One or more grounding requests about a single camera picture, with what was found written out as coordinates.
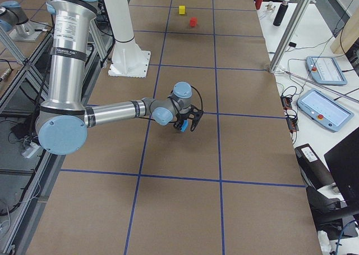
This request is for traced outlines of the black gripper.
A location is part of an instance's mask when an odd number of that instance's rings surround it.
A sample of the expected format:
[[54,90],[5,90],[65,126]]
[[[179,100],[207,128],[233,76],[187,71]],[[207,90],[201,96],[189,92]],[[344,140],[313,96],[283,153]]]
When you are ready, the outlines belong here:
[[183,123],[184,120],[188,120],[188,114],[187,113],[179,113],[177,116],[176,116],[176,121],[175,123],[173,124],[173,127],[175,128],[175,130],[177,132],[180,132],[181,131],[181,125]]

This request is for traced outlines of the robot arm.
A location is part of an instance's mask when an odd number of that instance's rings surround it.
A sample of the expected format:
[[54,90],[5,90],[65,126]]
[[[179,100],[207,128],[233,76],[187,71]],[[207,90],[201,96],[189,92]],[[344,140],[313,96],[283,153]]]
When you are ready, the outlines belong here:
[[[47,0],[56,20],[48,97],[40,106],[35,128],[40,145],[53,154],[77,151],[85,143],[88,128],[108,122],[151,116],[160,125],[174,123],[177,129],[184,130],[194,111],[192,88],[186,82],[177,83],[163,101],[143,98],[95,107],[81,103],[86,46],[98,1]],[[150,52],[140,49],[135,41],[128,0],[104,3],[115,42],[109,74],[145,77]]]
[[5,32],[11,31],[16,26],[28,23],[29,18],[17,1],[5,1],[1,3],[1,28]]

